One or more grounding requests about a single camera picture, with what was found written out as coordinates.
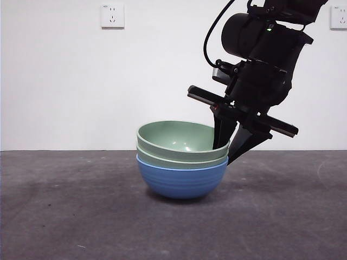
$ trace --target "stacked bowls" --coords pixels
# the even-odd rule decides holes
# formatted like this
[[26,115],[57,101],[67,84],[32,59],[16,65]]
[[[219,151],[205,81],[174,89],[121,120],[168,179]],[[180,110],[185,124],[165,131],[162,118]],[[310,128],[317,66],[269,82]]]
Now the stacked bowls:
[[214,129],[198,123],[162,121],[137,132],[137,161],[148,186],[163,196],[192,199],[221,182],[229,144],[213,150]]

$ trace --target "black cable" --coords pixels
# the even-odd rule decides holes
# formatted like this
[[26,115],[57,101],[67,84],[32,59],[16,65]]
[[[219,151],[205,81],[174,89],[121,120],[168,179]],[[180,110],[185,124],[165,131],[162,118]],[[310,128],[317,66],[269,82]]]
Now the black cable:
[[226,5],[226,7],[224,7],[224,9],[221,11],[221,13],[217,16],[215,22],[212,24],[210,30],[208,31],[206,38],[205,38],[205,42],[204,42],[204,56],[206,61],[208,62],[208,64],[210,64],[212,67],[214,68],[218,68],[218,65],[214,64],[213,62],[211,62],[211,60],[208,57],[207,54],[207,43],[208,43],[208,39],[210,38],[211,33],[213,32],[213,30],[215,29],[217,23],[219,22],[219,20],[222,18],[222,16],[224,15],[224,13],[229,9],[229,7],[235,2],[235,0],[231,0],[229,1],[229,3]]

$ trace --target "green bowl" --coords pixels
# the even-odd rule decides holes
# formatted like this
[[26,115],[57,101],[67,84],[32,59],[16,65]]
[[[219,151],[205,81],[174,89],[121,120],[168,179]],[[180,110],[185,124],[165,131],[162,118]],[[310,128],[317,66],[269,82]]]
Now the green bowl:
[[152,166],[158,166],[162,168],[172,168],[172,169],[177,169],[177,170],[192,170],[192,169],[200,169],[200,168],[208,168],[208,167],[213,167],[216,165],[219,165],[223,163],[226,159],[228,154],[224,154],[223,157],[220,157],[215,160],[211,161],[172,161],[172,160],[167,160],[163,158],[159,158],[156,156],[153,156],[149,153],[146,153],[143,151],[140,147],[137,146],[137,153],[139,158]]
[[213,150],[214,129],[191,122],[162,121],[141,127],[138,147],[162,159],[201,162],[220,159],[228,152],[230,142]]

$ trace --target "electrical outlet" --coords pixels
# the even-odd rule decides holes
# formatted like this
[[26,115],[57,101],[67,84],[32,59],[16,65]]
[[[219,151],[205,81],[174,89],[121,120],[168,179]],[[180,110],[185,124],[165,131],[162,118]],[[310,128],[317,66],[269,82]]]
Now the electrical outlet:
[[331,7],[331,29],[347,29],[347,5]]
[[104,4],[100,9],[102,28],[124,28],[124,5]]

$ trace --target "gray floor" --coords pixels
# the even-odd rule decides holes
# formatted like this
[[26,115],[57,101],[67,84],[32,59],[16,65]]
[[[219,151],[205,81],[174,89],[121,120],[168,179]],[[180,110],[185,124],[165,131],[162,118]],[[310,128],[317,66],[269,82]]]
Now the gray floor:
[[3,152],[1,259],[347,259],[347,152],[250,152],[190,201],[134,156]]

